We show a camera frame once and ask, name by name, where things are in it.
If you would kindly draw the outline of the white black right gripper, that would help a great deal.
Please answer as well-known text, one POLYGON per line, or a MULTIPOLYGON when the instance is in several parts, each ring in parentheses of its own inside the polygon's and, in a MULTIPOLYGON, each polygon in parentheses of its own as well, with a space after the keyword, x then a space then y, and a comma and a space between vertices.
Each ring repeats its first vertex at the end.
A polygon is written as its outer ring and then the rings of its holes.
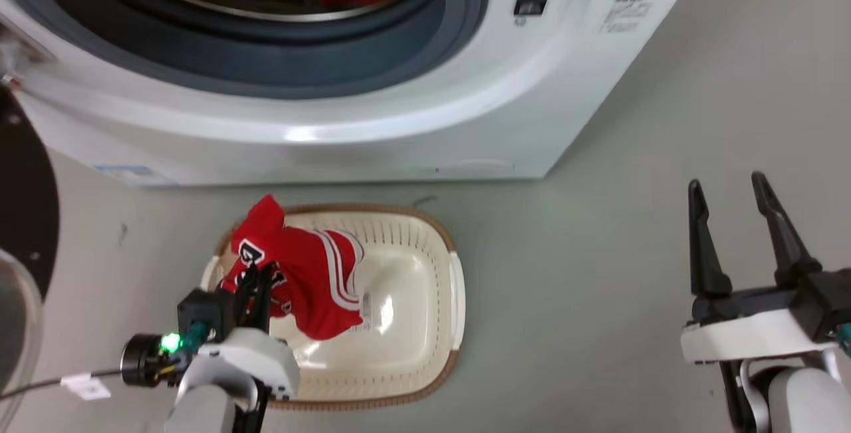
POLYGON ((800 239, 766 175, 755 170, 751 182, 768 224, 778 287, 732 293, 700 181, 690 181, 690 283, 696 299, 681 333, 684 359, 694 364, 785 359, 833 348, 851 358, 851 267, 820 272, 821 262, 800 239))

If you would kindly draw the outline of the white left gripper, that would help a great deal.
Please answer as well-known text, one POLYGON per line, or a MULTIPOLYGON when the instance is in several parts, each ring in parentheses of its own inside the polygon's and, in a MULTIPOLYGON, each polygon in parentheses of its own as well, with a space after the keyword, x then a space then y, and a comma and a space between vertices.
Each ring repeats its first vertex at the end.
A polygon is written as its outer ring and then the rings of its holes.
POLYGON ((301 370, 294 351, 269 336, 273 283, 278 263, 247 267, 240 276, 234 310, 237 327, 222 343, 206 343, 191 362, 191 387, 216 386, 230 396, 259 402, 261 394, 292 400, 301 370))

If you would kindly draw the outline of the red jersey with white stripes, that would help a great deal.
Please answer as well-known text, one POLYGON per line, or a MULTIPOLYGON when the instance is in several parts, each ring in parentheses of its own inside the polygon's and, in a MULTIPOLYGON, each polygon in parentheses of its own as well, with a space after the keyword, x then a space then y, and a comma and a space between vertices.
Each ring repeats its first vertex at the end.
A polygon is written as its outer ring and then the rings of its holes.
POLYGON ((326 341, 364 321, 354 275, 364 248, 338 229, 287 226, 273 196, 262 197, 232 230, 234 266, 219 287, 236 293, 251 266, 271 279, 269 315, 291 316, 307 338, 326 341))

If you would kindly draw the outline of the cream plastic laundry basket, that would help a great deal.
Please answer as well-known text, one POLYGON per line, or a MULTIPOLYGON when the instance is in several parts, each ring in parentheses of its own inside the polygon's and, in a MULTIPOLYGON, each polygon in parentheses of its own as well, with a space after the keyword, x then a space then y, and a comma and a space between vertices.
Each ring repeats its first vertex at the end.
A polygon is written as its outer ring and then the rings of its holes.
POLYGON ((449 232, 407 206, 288 206, 286 224, 338 229, 364 246, 355 286, 364 322, 335 339, 307 339, 291 318, 271 321, 301 370, 291 400, 271 408, 319 412, 417 402, 450 376, 465 329, 462 265, 449 232))

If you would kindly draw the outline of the black round washing machine door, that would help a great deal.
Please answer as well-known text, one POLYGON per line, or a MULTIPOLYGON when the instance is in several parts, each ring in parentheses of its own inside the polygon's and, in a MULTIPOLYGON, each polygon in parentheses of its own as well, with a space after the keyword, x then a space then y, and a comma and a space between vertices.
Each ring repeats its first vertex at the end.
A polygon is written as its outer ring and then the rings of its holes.
POLYGON ((0 84, 0 433, 39 362, 59 233, 51 158, 21 104, 0 84))

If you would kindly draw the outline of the white front-load washing machine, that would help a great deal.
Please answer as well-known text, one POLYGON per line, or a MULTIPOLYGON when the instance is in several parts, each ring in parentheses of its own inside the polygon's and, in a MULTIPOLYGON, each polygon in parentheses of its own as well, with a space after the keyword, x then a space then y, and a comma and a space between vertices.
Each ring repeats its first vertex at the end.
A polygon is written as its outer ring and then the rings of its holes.
POLYGON ((678 0, 489 0, 468 45, 334 98, 217 94, 97 59, 0 0, 0 76, 43 142, 139 186, 540 179, 678 0))

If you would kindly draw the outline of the grey rubber door gasket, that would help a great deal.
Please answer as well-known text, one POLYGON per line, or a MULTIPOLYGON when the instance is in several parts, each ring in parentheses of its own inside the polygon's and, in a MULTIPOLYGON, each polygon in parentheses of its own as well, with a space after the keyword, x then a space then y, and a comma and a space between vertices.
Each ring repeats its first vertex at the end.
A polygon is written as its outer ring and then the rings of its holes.
POLYGON ((14 0, 97 59, 217 94, 302 100, 366 94, 431 72, 468 45, 489 0, 402 0, 349 19, 284 22, 182 0, 14 0))

